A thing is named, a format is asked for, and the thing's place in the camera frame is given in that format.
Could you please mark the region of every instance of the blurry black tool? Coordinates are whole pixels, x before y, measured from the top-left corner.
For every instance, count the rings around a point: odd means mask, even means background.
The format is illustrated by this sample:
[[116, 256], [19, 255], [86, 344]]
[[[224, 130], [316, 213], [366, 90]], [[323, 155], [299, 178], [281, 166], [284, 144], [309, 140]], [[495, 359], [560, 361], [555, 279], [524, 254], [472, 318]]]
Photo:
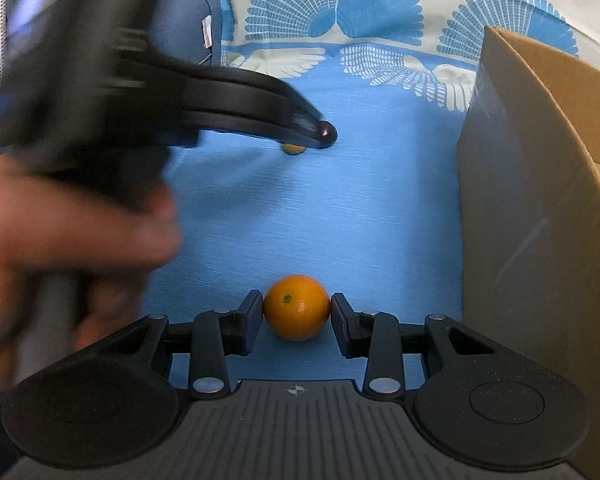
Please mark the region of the blurry black tool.
[[[147, 33], [156, 3], [20, 0], [0, 82], [0, 146], [32, 171], [136, 208], [167, 162], [167, 146], [194, 146], [202, 128], [309, 148], [335, 142], [334, 128], [286, 83], [160, 54]], [[86, 280], [38, 282], [19, 378], [70, 351]]]
[[[150, 314], [17, 386], [6, 433], [25, 455], [5, 480], [582, 480], [569, 458], [587, 431], [564, 378], [445, 316], [401, 324], [331, 298], [353, 380], [239, 381], [262, 322], [252, 290], [237, 310], [170, 325]], [[190, 354], [188, 389], [168, 383]], [[407, 389], [402, 355], [426, 381]]]

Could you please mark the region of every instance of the metal screw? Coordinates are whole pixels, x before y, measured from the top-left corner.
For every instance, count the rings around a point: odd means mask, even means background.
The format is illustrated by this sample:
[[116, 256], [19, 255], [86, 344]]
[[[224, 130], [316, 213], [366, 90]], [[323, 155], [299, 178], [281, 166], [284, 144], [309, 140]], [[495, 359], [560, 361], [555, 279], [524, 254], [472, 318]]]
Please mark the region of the metal screw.
[[191, 386], [199, 394], [216, 394], [224, 388], [224, 381], [217, 377], [200, 377]]
[[400, 389], [400, 383], [391, 377], [378, 377], [369, 383], [376, 394], [394, 394]]

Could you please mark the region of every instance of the small orange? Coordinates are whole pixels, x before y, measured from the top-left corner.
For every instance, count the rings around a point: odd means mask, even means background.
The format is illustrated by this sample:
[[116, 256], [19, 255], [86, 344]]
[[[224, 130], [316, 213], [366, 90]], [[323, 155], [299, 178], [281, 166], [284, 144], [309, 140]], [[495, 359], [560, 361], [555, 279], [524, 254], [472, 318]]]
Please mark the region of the small orange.
[[282, 151], [287, 155], [300, 155], [306, 148], [304, 146], [295, 146], [293, 144], [281, 144]]
[[313, 278], [293, 274], [275, 283], [264, 298], [264, 316], [280, 337], [306, 341], [317, 336], [329, 319], [327, 291]]

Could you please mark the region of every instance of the textured grip surface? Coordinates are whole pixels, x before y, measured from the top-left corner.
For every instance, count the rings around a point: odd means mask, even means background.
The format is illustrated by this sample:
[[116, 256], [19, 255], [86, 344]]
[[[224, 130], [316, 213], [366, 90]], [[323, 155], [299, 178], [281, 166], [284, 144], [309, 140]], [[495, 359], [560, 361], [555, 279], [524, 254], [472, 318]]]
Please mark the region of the textured grip surface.
[[584, 480], [569, 465], [518, 474], [449, 458], [401, 406], [362, 397], [352, 381], [243, 381], [197, 402], [160, 446], [127, 463], [67, 471], [26, 458], [5, 480]]

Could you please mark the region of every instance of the black plastic base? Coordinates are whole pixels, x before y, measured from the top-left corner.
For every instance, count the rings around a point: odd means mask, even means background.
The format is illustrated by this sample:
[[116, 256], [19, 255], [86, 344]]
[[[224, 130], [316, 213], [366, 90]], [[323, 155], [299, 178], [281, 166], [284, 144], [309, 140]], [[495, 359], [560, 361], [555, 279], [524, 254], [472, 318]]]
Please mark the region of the black plastic base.
[[[232, 391], [225, 356], [251, 352], [262, 304], [252, 290], [192, 323], [151, 314], [23, 381], [3, 408], [29, 457], [18, 467], [45, 479], [580, 478], [566, 462], [587, 431], [578, 389], [445, 316], [401, 324], [334, 294], [340, 351], [367, 358], [361, 391], [353, 381]], [[178, 390], [167, 378], [183, 352], [189, 387]], [[417, 390], [406, 390], [405, 353], [422, 356]]]
[[584, 480], [568, 464], [524, 473], [475, 468], [433, 447], [398, 402], [362, 396], [352, 381], [243, 381], [193, 403], [166, 441], [96, 470], [21, 460], [4, 480]]

